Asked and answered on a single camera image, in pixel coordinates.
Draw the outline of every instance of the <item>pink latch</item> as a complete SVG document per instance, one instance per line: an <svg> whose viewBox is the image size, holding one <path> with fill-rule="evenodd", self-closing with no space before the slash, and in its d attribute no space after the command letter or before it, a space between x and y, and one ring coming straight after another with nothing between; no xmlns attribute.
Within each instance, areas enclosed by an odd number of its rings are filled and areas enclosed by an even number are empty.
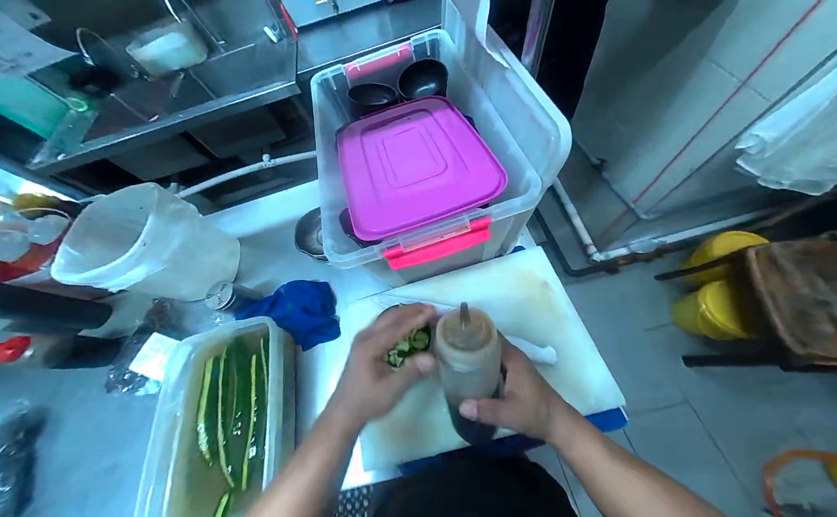
<svg viewBox="0 0 837 517"><path fill-rule="evenodd" d="M470 230L458 236L448 237L427 246L403 250L402 246L391 247L384 250L384 257L390 263L391 270L411 268L419 264L425 264L437 259L443 259L448 255L470 249L477 244L488 241L492 237L492 231L488 226L492 224L491 217L483 217L470 221Z"/></svg>
<svg viewBox="0 0 837 517"><path fill-rule="evenodd" d="M412 59L412 47L406 42L399 45L399 48L395 51L368 63L362 63L360 65L349 63L345 65L345 77L348 77L349 83L351 83L359 77L372 74L378 70L389 68L390 66L410 59Z"/></svg>

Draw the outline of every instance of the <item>green vegetable slice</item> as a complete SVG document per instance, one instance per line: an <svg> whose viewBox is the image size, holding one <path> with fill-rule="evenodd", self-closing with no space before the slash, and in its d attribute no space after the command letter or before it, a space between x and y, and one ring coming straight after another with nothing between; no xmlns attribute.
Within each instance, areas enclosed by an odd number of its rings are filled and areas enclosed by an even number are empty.
<svg viewBox="0 0 837 517"><path fill-rule="evenodd" d="M265 472L265 455L268 452L269 444L266 440L266 423L268 421L268 409L269 409L269 343L267 341L268 334L264 337L260 337L259 340L259 355L261 358L260 364L262 366L262 382L261 382L261 390L262 396L258 399L259 404L259 411L258 416L260 423L257 426L259 428L259 442L260 447L257 454L257 467L260 472Z"/></svg>
<svg viewBox="0 0 837 517"><path fill-rule="evenodd" d="M251 390L249 391L249 430L247 431L246 440L246 454L243 456L243 473L240 479L240 489L246 490L249 486L249 462L256 455L256 423L259 416L258 410L258 392L262 374L260 372L260 359L257 353L254 353L249 361L249 381Z"/></svg>
<svg viewBox="0 0 837 517"><path fill-rule="evenodd" d="M229 376L229 372L233 370L233 355L228 356L229 347L221 354L221 371L217 377L217 454L218 463L221 465L221 472L224 473L224 478L227 480L227 485L234 488L234 480L230 477L230 467L227 464L227 432L229 429L229 413L225 412L226 405L229 404L228 389L229 382L225 382L225 378Z"/></svg>
<svg viewBox="0 0 837 517"><path fill-rule="evenodd" d="M220 378L221 358L213 357L204 364L202 379L202 394L198 399L198 415L195 429L198 431L198 448L202 452L204 461L209 465L215 464L212 451L217 450L217 404L218 379Z"/></svg>
<svg viewBox="0 0 837 517"><path fill-rule="evenodd" d="M227 472L233 479L234 484L242 485L243 464L246 458L247 440L249 433L249 421L251 411L249 406L252 383L250 382L250 367L252 352L249 347L240 339L234 339L228 348L228 354L232 354L232 374L229 377L233 384L227 391L232 400L233 411L229 418L229 427L226 428L226 461Z"/></svg>
<svg viewBox="0 0 837 517"><path fill-rule="evenodd" d="M424 330L421 332L416 332L416 335L412 337L412 347L418 351L425 351L428 349L429 345L429 336L428 333Z"/></svg>
<svg viewBox="0 0 837 517"><path fill-rule="evenodd" d="M215 510L215 517L225 517L227 512L230 510L230 502L231 502L231 492L228 490L224 492L224 495L221 496L220 502L217 503L217 509Z"/></svg>

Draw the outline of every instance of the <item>cutting board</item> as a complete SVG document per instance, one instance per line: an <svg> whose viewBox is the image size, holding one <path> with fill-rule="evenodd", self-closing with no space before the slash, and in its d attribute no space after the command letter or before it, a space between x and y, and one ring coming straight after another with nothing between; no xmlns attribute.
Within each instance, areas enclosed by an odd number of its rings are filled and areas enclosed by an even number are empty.
<svg viewBox="0 0 837 517"><path fill-rule="evenodd" d="M537 370L582 414L625 404L619 386L539 247L385 294L449 305L467 302L491 316L503 334L552 346L556 364L538 364ZM340 340L351 342L354 333L369 325L381 311L383 307L370 297L349 304L340 314L345 323ZM508 434L507 429L500 429L497 436ZM421 381L393 411L369 423L360 441L365 471L391 468L468 445L453 430L441 385L434 379Z"/></svg>

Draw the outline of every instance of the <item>blue cloth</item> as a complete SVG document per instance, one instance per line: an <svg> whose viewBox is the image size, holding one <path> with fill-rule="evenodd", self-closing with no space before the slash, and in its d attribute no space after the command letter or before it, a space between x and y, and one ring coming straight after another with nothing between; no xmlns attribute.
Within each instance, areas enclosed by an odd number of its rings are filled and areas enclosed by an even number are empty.
<svg viewBox="0 0 837 517"><path fill-rule="evenodd" d="M324 281L289 281L273 295L243 309L237 319L258 315L275 320L304 350L341 335L336 317L336 296Z"/></svg>

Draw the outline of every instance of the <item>kitchen counter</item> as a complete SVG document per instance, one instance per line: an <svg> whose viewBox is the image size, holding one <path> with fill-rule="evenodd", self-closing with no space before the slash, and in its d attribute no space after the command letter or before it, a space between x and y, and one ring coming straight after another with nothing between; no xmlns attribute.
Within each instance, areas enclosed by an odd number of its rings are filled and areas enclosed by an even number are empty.
<svg viewBox="0 0 837 517"><path fill-rule="evenodd" d="M327 281L343 313L355 300L389 286L362 268L340 270L296 250L294 225L318 203L317 182L312 181L207 218L240 239L238 282L272 292L291 280ZM520 243L535 246L526 232ZM136 314L129 318L135 323L140 319ZM348 355L347 347L333 345L297 351L298 443L326 405ZM157 397L106 393L106 368L58 371L2 366L0 407L25 398L47 408L45 429L37 440L35 495L24 517L132 515ZM364 472L356 447L343 488L394 476L398 476L395 471Z"/></svg>

